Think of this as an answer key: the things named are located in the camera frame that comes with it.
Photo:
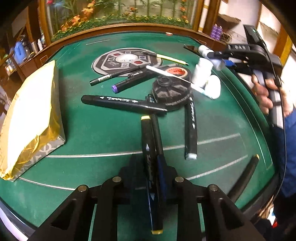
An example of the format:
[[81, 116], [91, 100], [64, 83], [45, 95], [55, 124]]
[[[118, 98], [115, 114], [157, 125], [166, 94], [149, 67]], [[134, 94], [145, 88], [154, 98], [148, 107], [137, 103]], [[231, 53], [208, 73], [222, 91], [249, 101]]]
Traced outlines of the person right hand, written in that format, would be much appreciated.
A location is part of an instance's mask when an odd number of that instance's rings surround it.
[[[257, 77], [252, 75], [251, 81], [254, 84], [252, 91], [256, 96], [256, 99], [259, 103], [259, 108], [264, 114], [269, 114], [269, 110], [273, 108], [273, 102], [269, 98], [269, 93], [267, 87], [271, 90], [277, 90], [274, 80], [273, 79], [266, 79], [265, 86], [262, 86]], [[283, 102], [283, 113], [284, 116], [289, 116], [294, 109], [293, 100], [290, 96], [290, 92], [286, 91], [283, 87], [280, 88], [280, 92], [282, 95], [282, 102]]]

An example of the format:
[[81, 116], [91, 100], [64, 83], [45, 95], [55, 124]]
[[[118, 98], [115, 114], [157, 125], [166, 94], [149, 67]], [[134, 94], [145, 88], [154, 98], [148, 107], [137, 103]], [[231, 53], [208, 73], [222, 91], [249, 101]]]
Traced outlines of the blue sleeve forearm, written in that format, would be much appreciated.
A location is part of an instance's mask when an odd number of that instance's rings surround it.
[[277, 142], [277, 161], [281, 178], [285, 171], [281, 192], [285, 197], [290, 197], [295, 194], [295, 109], [285, 117], [285, 147], [283, 129], [275, 126], [273, 131]]

